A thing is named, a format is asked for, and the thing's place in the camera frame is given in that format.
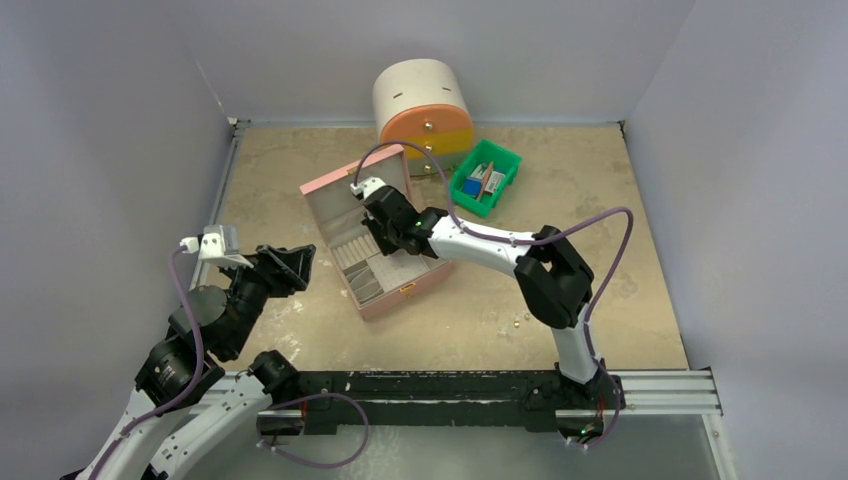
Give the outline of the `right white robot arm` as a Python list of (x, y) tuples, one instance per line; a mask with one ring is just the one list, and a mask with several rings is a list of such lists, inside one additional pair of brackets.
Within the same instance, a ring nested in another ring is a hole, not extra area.
[(603, 360), (589, 320), (602, 292), (594, 273), (564, 232), (546, 225), (536, 233), (485, 227), (449, 210), (417, 211), (397, 188), (376, 177), (350, 187), (362, 220), (384, 255), (398, 250), (432, 259), (467, 261), (516, 281), (529, 313), (548, 326), (558, 353), (564, 399), (584, 407), (601, 391)]

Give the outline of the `pink jewelry box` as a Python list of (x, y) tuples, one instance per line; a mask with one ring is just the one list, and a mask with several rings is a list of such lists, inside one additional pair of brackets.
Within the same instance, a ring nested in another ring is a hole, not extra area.
[(351, 193), (354, 180), (365, 186), (384, 181), (411, 201), (418, 194), (411, 184), (404, 148), (395, 145), (369, 155), (363, 164), (354, 161), (300, 186), (345, 293), (361, 317), (371, 320), (434, 289), (452, 273), (452, 264), (403, 250), (383, 255), (362, 224), (365, 209)]

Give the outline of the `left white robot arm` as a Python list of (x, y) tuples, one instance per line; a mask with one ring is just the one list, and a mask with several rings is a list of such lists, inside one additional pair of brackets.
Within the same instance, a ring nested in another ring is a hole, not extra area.
[(178, 291), (180, 305), (135, 376), (120, 421), (95, 459), (69, 478), (182, 479), (249, 416), (292, 405), (299, 373), (281, 353), (267, 351), (244, 382), (189, 415), (224, 377), (220, 364), (239, 357), (267, 301), (307, 289), (315, 254), (312, 244), (260, 245), (239, 259), (212, 258), (229, 286)]

